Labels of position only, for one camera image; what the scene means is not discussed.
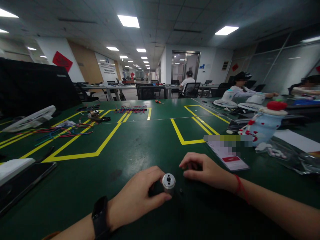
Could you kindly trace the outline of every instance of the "sign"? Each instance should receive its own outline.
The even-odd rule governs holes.
[[[117,82],[116,78],[118,76],[117,76],[116,67],[114,65],[114,61],[99,53],[95,52],[94,54],[96,55],[96,59],[97,59],[105,86],[108,85],[108,81]]]
[[[72,64],[73,64],[73,62],[71,62],[68,58],[63,56],[58,51],[54,55],[52,62],[57,66],[64,67],[67,70],[67,72],[70,71],[70,68],[72,67]]]

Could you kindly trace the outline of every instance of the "air vent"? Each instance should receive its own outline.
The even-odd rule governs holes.
[[[98,24],[97,22],[94,22],[94,21],[85,21],[85,20],[78,20],[78,19],[58,18],[58,20],[61,21],[61,22],[78,22],[78,23]]]
[[[255,39],[254,41],[260,41],[260,40],[263,40],[263,39],[265,39],[265,38],[267,38],[267,37],[270,37],[270,36],[272,36],[272,35],[275,35],[275,34],[281,33],[281,32],[283,32],[283,31],[286,31],[286,30],[290,29],[290,28],[291,28],[291,27],[284,28],[284,29],[282,29],[282,30],[276,31],[276,32],[271,33],[271,34],[269,34],[269,35],[266,35],[266,36],[264,36],[264,37],[257,38],[257,39]]]
[[[174,29],[177,32],[193,32],[193,33],[201,33],[201,31],[193,31],[193,30],[182,30],[182,29]]]

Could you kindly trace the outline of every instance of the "white fan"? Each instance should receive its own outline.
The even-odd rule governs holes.
[[[262,108],[262,103],[266,98],[264,93],[256,93],[255,95],[249,97],[245,103],[239,103],[238,107],[257,112]]]
[[[21,130],[25,130],[27,128],[34,128],[42,123],[50,120],[51,115],[56,111],[56,107],[51,105],[46,107],[38,112],[35,112],[28,117],[25,117],[14,124],[11,124],[9,127],[3,129],[3,132],[18,132]]]
[[[234,92],[231,89],[228,89],[224,92],[221,99],[215,100],[213,104],[220,106],[220,107],[227,107],[227,108],[235,108],[237,107],[237,104],[235,102],[232,102]]]

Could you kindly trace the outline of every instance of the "poster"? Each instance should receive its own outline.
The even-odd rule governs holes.
[[[110,59],[96,52],[94,54],[96,55],[105,86],[108,85],[107,81],[115,81],[117,83],[116,78],[118,77],[118,75],[113,59]]]

